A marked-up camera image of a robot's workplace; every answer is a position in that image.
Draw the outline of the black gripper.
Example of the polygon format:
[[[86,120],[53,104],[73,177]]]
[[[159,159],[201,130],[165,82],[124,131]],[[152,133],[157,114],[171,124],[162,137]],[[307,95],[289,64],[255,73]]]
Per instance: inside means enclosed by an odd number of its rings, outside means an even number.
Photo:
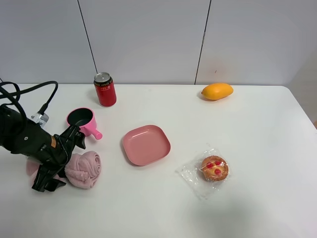
[[[75,146],[86,149],[85,137],[76,125],[70,125],[61,135],[38,135],[37,160],[43,165],[39,165],[32,189],[39,192],[54,192],[57,188],[65,186],[66,182],[55,176],[59,176],[69,162]]]

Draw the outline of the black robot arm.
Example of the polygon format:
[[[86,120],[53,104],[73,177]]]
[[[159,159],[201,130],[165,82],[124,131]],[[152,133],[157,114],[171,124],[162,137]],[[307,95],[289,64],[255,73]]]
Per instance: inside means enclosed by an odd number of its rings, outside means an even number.
[[[40,163],[32,188],[55,191],[66,185],[65,166],[75,146],[85,149],[85,135],[70,125],[61,135],[50,135],[34,121],[7,107],[0,108],[0,145],[12,154],[22,154]]]

